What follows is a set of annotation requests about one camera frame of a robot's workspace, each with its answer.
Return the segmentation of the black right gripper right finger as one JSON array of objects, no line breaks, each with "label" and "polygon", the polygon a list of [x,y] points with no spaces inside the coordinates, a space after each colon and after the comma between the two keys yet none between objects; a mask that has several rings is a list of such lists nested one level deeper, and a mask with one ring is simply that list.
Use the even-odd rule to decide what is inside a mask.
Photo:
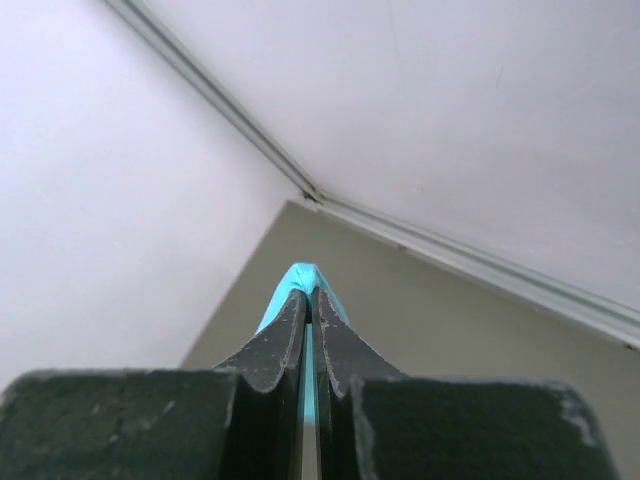
[{"label": "black right gripper right finger", "polygon": [[313,293],[322,479],[615,479],[589,406],[569,385],[412,377]]}]

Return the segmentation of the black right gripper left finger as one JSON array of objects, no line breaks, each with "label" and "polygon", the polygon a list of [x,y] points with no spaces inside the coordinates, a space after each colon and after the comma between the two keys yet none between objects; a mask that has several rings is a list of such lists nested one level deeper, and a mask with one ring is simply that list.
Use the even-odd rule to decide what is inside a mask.
[{"label": "black right gripper left finger", "polygon": [[199,370],[36,370],[1,395],[5,479],[297,479],[306,296]]}]

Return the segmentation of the light blue t shirt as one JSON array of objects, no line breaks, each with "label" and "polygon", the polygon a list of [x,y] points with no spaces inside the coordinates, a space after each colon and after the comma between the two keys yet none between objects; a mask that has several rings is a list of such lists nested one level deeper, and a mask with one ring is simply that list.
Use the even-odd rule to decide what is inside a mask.
[{"label": "light blue t shirt", "polygon": [[[276,316],[286,303],[292,290],[303,291],[307,300],[311,302],[315,288],[324,288],[328,291],[335,310],[342,318],[342,321],[345,324],[349,324],[347,314],[342,304],[318,266],[310,263],[294,263],[277,285],[254,335],[258,335],[276,319]],[[305,329],[303,380],[300,395],[300,400],[303,405],[302,415],[304,424],[314,425],[316,423],[316,386],[313,360],[313,332],[311,326]]]}]

